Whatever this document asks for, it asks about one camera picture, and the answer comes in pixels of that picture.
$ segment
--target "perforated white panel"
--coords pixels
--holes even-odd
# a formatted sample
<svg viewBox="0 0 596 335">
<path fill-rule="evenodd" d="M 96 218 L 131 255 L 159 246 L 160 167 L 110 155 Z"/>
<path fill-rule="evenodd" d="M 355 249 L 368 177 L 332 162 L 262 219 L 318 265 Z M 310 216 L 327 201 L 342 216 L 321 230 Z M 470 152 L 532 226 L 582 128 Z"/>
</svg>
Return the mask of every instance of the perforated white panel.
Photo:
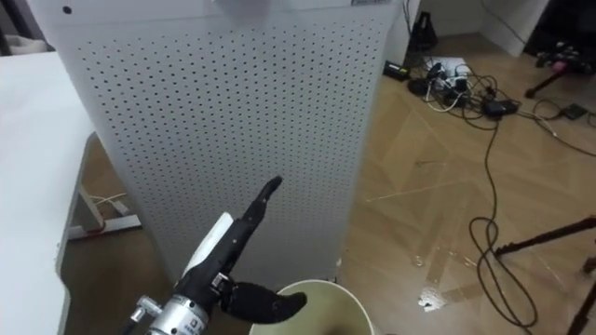
<svg viewBox="0 0 596 335">
<path fill-rule="evenodd" d="M 284 177 L 235 270 L 280 286 L 335 274 L 396 12 L 44 29 L 172 278 L 223 211 Z"/>
</svg>

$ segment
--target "tripod leg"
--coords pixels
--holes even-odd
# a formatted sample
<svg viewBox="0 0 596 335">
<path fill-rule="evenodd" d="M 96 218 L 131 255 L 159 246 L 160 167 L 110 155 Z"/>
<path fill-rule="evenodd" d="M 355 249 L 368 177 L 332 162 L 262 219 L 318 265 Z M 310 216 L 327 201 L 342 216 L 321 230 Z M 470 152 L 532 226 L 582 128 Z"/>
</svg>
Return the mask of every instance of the tripod leg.
<svg viewBox="0 0 596 335">
<path fill-rule="evenodd" d="M 588 324 L 588 313 L 592 309 L 592 306 L 596 302 L 596 283 L 592 286 L 589 291 L 588 297 L 584 300 L 581 305 L 579 312 L 574 317 L 574 321 L 571 323 L 567 335 L 579 335 L 584 327 Z"/>
<path fill-rule="evenodd" d="M 509 243 L 507 245 L 504 245 L 503 247 L 497 248 L 494 251 L 494 254 L 496 256 L 505 255 L 510 252 L 535 246 L 537 244 L 547 243 L 548 241 L 552 241 L 554 239 L 565 237 L 591 228 L 596 228 L 596 218 L 589 217 L 580 222 L 572 223 L 559 229 L 540 234 L 534 238 L 530 238 L 529 240 L 520 243 Z"/>
<path fill-rule="evenodd" d="M 561 78 L 562 76 L 567 74 L 567 68 L 569 66 L 567 66 L 565 69 L 558 71 L 557 73 L 553 74 L 552 76 L 550 76 L 549 78 L 547 78 L 545 81 L 543 81 L 542 83 L 536 85 L 534 88 L 530 88 L 528 90 L 525 91 L 525 97 L 528 99 L 531 99 L 534 97 L 534 95 L 536 94 L 537 91 L 541 90 L 544 87 L 547 87 L 548 85 L 552 84 L 552 82 L 554 82 L 555 80 Z"/>
</svg>

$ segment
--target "white table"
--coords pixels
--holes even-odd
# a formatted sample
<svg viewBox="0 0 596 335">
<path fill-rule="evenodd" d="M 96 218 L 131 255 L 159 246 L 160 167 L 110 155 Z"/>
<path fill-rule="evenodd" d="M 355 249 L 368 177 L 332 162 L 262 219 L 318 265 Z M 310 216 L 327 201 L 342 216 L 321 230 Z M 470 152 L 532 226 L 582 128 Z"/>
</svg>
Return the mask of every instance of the white table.
<svg viewBox="0 0 596 335">
<path fill-rule="evenodd" d="M 58 54 L 0 58 L 0 334 L 63 333 L 61 259 L 92 133 Z"/>
</svg>

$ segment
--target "wooden floor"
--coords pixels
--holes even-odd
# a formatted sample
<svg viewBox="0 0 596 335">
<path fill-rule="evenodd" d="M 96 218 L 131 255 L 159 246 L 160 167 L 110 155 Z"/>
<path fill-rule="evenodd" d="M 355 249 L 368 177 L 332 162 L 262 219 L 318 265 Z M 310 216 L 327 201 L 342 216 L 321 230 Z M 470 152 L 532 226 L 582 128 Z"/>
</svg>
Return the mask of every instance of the wooden floor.
<svg viewBox="0 0 596 335">
<path fill-rule="evenodd" d="M 478 36 L 443 39 L 433 55 L 464 57 L 477 73 L 495 76 L 499 88 L 521 100 L 525 110 L 534 103 L 522 98 L 523 91 L 549 75 L 536 69 L 532 58 L 513 59 Z M 585 84 L 564 78 L 540 96 L 572 98 Z M 551 125 L 562 139 L 596 152 L 596 129 L 585 118 Z M 490 137 L 461 119 L 433 112 L 404 84 L 382 79 L 341 283 L 383 333 L 522 334 L 482 293 L 476 275 L 479 252 L 468 234 L 468 222 L 489 216 L 492 209 L 483 169 Z M 513 115 L 502 121 L 489 164 L 498 190 L 497 245 L 596 212 L 596 158 L 563 147 L 530 120 Z M 99 145 L 89 155 L 84 183 L 92 194 L 122 191 Z M 483 229 L 479 223 L 478 236 Z M 579 269 L 596 254 L 595 236 L 584 233 L 506 256 L 535 300 L 534 334 L 565 333 L 594 282 Z M 481 272 L 487 277 L 485 269 Z M 67 334 L 117 333 L 141 295 L 163 300 L 170 289 L 143 231 L 70 243 L 62 274 L 72 295 Z M 497 276 L 513 309 L 529 319 L 522 294 L 502 271 Z M 494 285 L 488 287 L 496 293 Z M 596 333 L 594 324 L 585 334 Z M 217 314 L 210 333 L 246 334 L 248 325 Z"/>
</svg>

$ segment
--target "robotic hand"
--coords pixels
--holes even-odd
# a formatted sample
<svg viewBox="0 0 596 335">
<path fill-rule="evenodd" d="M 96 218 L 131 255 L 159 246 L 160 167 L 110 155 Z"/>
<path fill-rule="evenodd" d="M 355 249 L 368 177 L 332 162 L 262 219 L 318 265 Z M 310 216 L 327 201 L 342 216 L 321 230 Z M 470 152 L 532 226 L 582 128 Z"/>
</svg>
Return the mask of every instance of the robotic hand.
<svg viewBox="0 0 596 335">
<path fill-rule="evenodd" d="M 229 275 L 280 184 L 281 177 L 269 181 L 242 218 L 224 213 L 196 249 L 165 307 L 141 297 L 124 333 L 149 314 L 155 320 L 147 335 L 199 335 L 218 303 L 224 312 L 257 324 L 282 322 L 298 313 L 306 305 L 304 293 L 281 296 L 256 284 L 236 283 Z"/>
</svg>

